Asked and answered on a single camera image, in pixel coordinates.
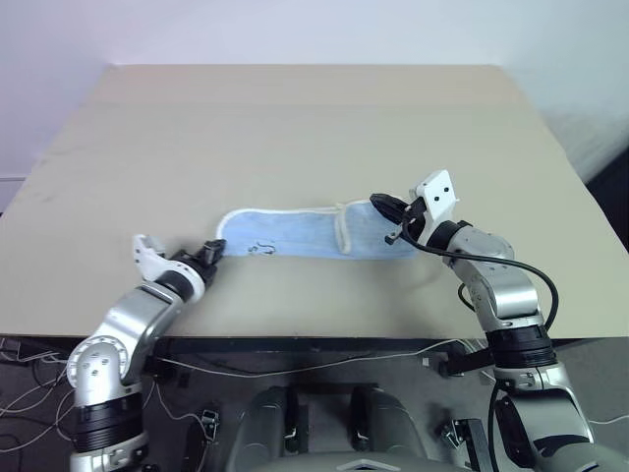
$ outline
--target wooden table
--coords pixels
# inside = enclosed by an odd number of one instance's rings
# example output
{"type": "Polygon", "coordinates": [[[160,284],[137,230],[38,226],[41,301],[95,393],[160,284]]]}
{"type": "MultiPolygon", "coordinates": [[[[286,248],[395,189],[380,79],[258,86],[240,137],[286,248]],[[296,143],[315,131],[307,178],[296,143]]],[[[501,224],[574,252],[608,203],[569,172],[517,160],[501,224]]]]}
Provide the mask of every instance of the wooden table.
{"type": "MultiPolygon", "coordinates": [[[[441,168],[457,219],[555,280],[553,337],[629,334],[627,253],[536,111],[490,66],[110,69],[0,218],[0,331],[91,333],[140,282],[135,233],[192,249],[234,208],[406,195],[441,168]]],[[[423,254],[226,258],[169,334],[481,336],[457,284],[423,254]]]]}

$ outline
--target white electrical cord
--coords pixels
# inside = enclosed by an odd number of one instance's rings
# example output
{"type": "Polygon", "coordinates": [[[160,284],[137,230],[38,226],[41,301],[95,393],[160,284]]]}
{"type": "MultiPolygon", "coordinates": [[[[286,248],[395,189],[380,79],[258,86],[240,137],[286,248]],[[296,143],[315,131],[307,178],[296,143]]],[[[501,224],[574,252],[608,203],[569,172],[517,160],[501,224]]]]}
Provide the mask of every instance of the white electrical cord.
{"type": "Polygon", "coordinates": [[[25,447],[28,447],[29,445],[36,443],[37,441],[39,441],[41,438],[43,438],[50,430],[52,430],[53,428],[57,428],[57,425],[59,424],[59,422],[61,420],[63,420],[66,416],[68,416],[68,414],[72,411],[72,409],[74,408],[74,406],[71,406],[70,408],[68,408],[66,410],[66,412],[61,415],[57,420],[55,420],[55,422],[50,425],[48,428],[46,428],[45,430],[43,430],[39,435],[35,436],[32,440],[25,442],[24,444],[20,444],[16,447],[11,447],[9,449],[0,449],[0,453],[7,453],[7,452],[13,452],[15,450],[20,450],[23,449],[25,447]]]}
{"type": "Polygon", "coordinates": [[[148,391],[148,395],[146,396],[146,400],[144,401],[142,405],[142,410],[144,410],[146,406],[148,405],[148,403],[150,402],[150,398],[153,396],[153,392],[155,390],[155,385],[156,385],[156,382],[153,381],[152,385],[150,386],[150,390],[148,391]]]}
{"type": "MultiPolygon", "coordinates": [[[[64,376],[66,373],[66,370],[64,369],[61,374],[59,375],[59,377],[53,379],[52,381],[48,381],[43,383],[42,385],[46,386],[46,385],[50,385],[50,384],[55,384],[57,382],[59,382],[59,380],[62,378],[62,376],[64,376]]],[[[22,395],[20,395],[18,398],[16,398],[15,400],[13,400],[11,403],[9,403],[6,408],[0,408],[0,417],[2,417],[2,415],[4,415],[5,413],[24,413],[25,411],[29,411],[32,408],[39,406],[41,403],[43,403],[46,398],[48,398],[50,396],[50,394],[52,393],[53,388],[49,388],[48,391],[46,392],[45,395],[43,395],[38,401],[36,401],[33,405],[27,406],[26,408],[20,408],[20,409],[16,409],[16,410],[12,410],[11,407],[13,405],[15,405],[16,403],[18,403],[20,400],[22,400],[23,398],[29,396],[31,393],[33,393],[34,391],[38,391],[39,389],[43,388],[42,385],[38,385],[35,386],[33,388],[31,388],[30,390],[28,390],[26,393],[23,393],[22,395]]]]}
{"type": "Polygon", "coordinates": [[[159,388],[159,385],[157,386],[157,398],[159,398],[159,403],[161,403],[161,406],[164,408],[164,411],[166,412],[166,414],[170,417],[171,420],[174,421],[179,421],[179,420],[184,420],[186,418],[194,418],[195,420],[197,420],[197,423],[199,423],[199,426],[201,427],[201,429],[203,430],[203,436],[205,437],[205,439],[209,442],[212,442],[212,438],[210,438],[206,433],[205,433],[205,426],[203,425],[203,421],[200,419],[199,416],[197,416],[194,413],[185,413],[181,416],[175,416],[173,415],[173,413],[168,409],[168,407],[166,406],[166,403],[164,403],[164,399],[161,397],[161,389],[159,388]]]}
{"type": "Polygon", "coordinates": [[[61,431],[61,428],[59,428],[59,422],[61,421],[61,418],[59,418],[59,413],[61,412],[61,407],[63,406],[64,402],[66,401],[66,398],[68,398],[72,393],[74,393],[75,390],[72,388],[68,393],[66,393],[63,398],[61,399],[61,401],[59,402],[59,406],[57,406],[57,412],[55,413],[55,423],[54,426],[55,428],[57,428],[57,434],[63,438],[66,441],[69,441],[70,443],[72,442],[72,440],[70,438],[68,438],[63,431],[61,431]]]}
{"type": "Polygon", "coordinates": [[[209,448],[209,442],[205,443],[205,447],[203,448],[203,455],[200,457],[199,467],[197,467],[197,472],[201,472],[203,470],[203,466],[205,465],[205,457],[207,456],[207,449],[209,448]]]}
{"type": "MultiPolygon", "coordinates": [[[[0,349],[2,349],[4,347],[6,342],[7,342],[7,339],[5,337],[3,337],[2,340],[0,340],[0,349]]],[[[39,354],[35,354],[33,356],[20,358],[20,356],[19,356],[20,346],[21,346],[21,343],[18,342],[18,348],[16,349],[16,351],[18,351],[18,353],[16,354],[16,358],[15,359],[13,359],[12,357],[8,356],[6,352],[2,352],[0,354],[2,354],[2,357],[4,357],[7,361],[11,361],[11,362],[36,361],[37,359],[44,359],[44,358],[47,358],[49,356],[55,356],[55,355],[59,354],[58,352],[46,351],[46,352],[40,352],[39,354]]]]}
{"type": "Polygon", "coordinates": [[[330,362],[328,364],[321,364],[321,365],[318,365],[318,366],[304,367],[304,368],[301,368],[301,369],[291,369],[289,371],[265,372],[265,373],[262,373],[262,374],[235,374],[233,372],[212,371],[210,369],[204,369],[203,367],[194,366],[192,364],[186,364],[185,362],[174,361],[172,359],[166,359],[164,357],[158,357],[157,359],[159,359],[160,361],[164,361],[166,363],[169,363],[169,364],[174,364],[174,365],[180,366],[180,367],[186,367],[188,369],[192,369],[192,370],[200,371],[200,372],[205,372],[206,374],[213,374],[213,375],[216,375],[216,376],[233,377],[233,378],[237,378],[237,379],[262,379],[264,377],[286,376],[286,375],[289,375],[289,374],[298,374],[298,373],[301,373],[301,372],[309,372],[309,371],[316,371],[316,370],[319,370],[319,369],[327,369],[327,368],[330,368],[330,367],[336,367],[336,366],[342,366],[344,364],[350,364],[352,362],[378,361],[378,360],[383,360],[383,359],[396,359],[396,358],[399,358],[399,357],[419,356],[420,354],[423,354],[423,353],[425,353],[426,351],[429,351],[432,348],[441,346],[443,344],[448,344],[450,342],[460,342],[465,347],[469,347],[461,339],[447,339],[445,341],[436,342],[435,344],[432,344],[432,345],[430,345],[428,347],[425,347],[424,349],[420,349],[419,351],[415,351],[415,352],[403,352],[403,353],[399,353],[399,354],[387,354],[387,355],[384,355],[384,356],[373,356],[373,357],[355,357],[355,358],[352,358],[352,359],[344,359],[342,361],[330,362]]]}
{"type": "Polygon", "coordinates": [[[593,425],[611,425],[621,420],[629,420],[629,415],[616,416],[615,418],[611,418],[610,420],[606,421],[588,420],[588,423],[592,423],[593,425]]]}

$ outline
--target black wire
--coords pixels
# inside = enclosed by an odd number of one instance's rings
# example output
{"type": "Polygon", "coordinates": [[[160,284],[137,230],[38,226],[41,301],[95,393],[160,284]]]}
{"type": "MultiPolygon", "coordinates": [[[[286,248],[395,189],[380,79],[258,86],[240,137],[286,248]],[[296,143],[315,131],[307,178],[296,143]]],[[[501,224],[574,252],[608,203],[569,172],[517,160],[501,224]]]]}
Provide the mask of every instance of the black wire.
{"type": "MultiPolygon", "coordinates": [[[[10,439],[12,439],[16,443],[16,447],[22,447],[22,443],[20,442],[18,437],[15,436],[15,435],[12,435],[10,433],[3,433],[3,434],[0,435],[0,438],[10,438],[10,439]]],[[[21,448],[16,450],[16,452],[18,453],[18,472],[22,472],[22,463],[24,461],[24,452],[22,451],[21,448]]]]}
{"type": "Polygon", "coordinates": [[[446,258],[453,259],[465,259],[468,261],[479,261],[482,263],[494,263],[494,264],[503,264],[505,266],[514,266],[521,268],[523,270],[527,270],[528,272],[534,273],[537,277],[544,281],[544,283],[548,286],[548,290],[550,290],[550,295],[552,297],[552,302],[550,303],[550,311],[548,312],[548,317],[546,318],[546,322],[543,325],[546,331],[550,330],[550,327],[554,323],[554,319],[557,316],[557,309],[559,308],[559,292],[557,291],[557,287],[554,285],[553,281],[548,277],[545,273],[539,270],[532,265],[524,264],[519,261],[513,261],[511,259],[501,259],[501,258],[491,258],[489,256],[478,256],[475,254],[463,254],[463,253],[451,253],[449,251],[443,251],[437,248],[431,248],[429,246],[424,246],[422,244],[417,243],[411,234],[409,233],[409,219],[408,216],[405,215],[402,220],[402,235],[405,237],[405,241],[413,246],[415,249],[419,249],[420,251],[424,251],[425,253],[436,254],[438,256],[445,256],[446,258]]]}
{"type": "Polygon", "coordinates": [[[495,460],[495,447],[493,444],[493,413],[495,409],[495,400],[498,397],[498,383],[493,385],[491,398],[489,399],[489,412],[487,414],[487,445],[489,446],[489,460],[493,472],[498,472],[498,462],[495,460]]]}
{"type": "Polygon", "coordinates": [[[456,291],[456,293],[459,295],[459,300],[461,300],[461,303],[463,303],[463,305],[465,305],[466,307],[468,307],[470,310],[472,310],[473,312],[476,311],[476,309],[474,308],[474,305],[472,305],[470,302],[468,302],[465,299],[465,296],[463,295],[463,289],[465,288],[465,283],[462,283],[461,285],[459,285],[459,289],[456,291]]]}

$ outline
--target gray floor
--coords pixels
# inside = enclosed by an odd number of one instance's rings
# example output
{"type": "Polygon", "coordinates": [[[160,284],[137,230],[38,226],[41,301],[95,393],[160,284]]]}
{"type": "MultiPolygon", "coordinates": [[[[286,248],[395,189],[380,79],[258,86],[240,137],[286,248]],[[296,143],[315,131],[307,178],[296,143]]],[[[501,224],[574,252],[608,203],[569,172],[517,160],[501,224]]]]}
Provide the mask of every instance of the gray floor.
{"type": "MultiPolygon", "coordinates": [[[[311,355],[308,363],[329,362],[343,357],[339,353],[311,355]]],[[[629,339],[614,338],[581,343],[562,349],[560,357],[567,365],[572,383],[590,419],[604,420],[629,412],[629,339]]],[[[278,354],[230,354],[211,358],[251,371],[281,369],[289,364],[305,361],[278,354]]],[[[208,367],[197,356],[188,356],[185,361],[208,367]]],[[[54,366],[42,368],[43,378],[48,379],[52,375],[54,366]]],[[[238,419],[248,401],[257,392],[275,384],[317,383],[379,384],[396,395],[410,410],[429,457],[458,464],[464,464],[466,460],[464,448],[457,451],[446,449],[435,438],[433,429],[448,415],[482,418],[485,421],[491,390],[490,381],[479,373],[445,380],[434,371],[423,367],[421,358],[409,357],[354,363],[306,374],[258,380],[230,379],[194,372],[189,387],[176,387],[172,383],[164,386],[161,391],[164,401],[176,415],[199,411],[207,404],[220,408],[222,424],[218,441],[210,448],[205,466],[205,470],[210,471],[220,470],[238,419]]],[[[32,386],[34,383],[28,369],[0,366],[0,402],[3,406],[32,386]]],[[[66,391],[67,386],[60,386],[40,407],[25,412],[24,415],[43,421],[54,421],[58,402],[66,391]]],[[[40,396],[41,392],[38,392],[33,398],[40,396]]],[[[310,450],[350,450],[344,425],[349,395],[310,393],[303,395],[301,400],[310,405],[310,450]]],[[[28,406],[32,402],[33,400],[27,400],[22,405],[28,406]]],[[[175,422],[169,419],[159,404],[157,395],[148,404],[144,417],[151,437],[148,462],[159,464],[162,471],[180,470],[190,421],[175,422]]],[[[71,428],[70,417],[63,424],[71,428]]],[[[608,426],[593,425],[593,430],[600,443],[629,456],[629,421],[608,426]]],[[[42,427],[25,421],[0,420],[0,435],[11,433],[22,442],[41,431],[42,427]]],[[[0,437],[0,441],[1,448],[12,446],[9,438],[0,437]]],[[[496,450],[501,471],[519,470],[504,456],[499,439],[496,450]]],[[[23,470],[66,470],[70,452],[71,445],[51,431],[25,449],[23,470]]],[[[17,470],[17,461],[15,452],[0,453],[0,470],[17,470]]]]}

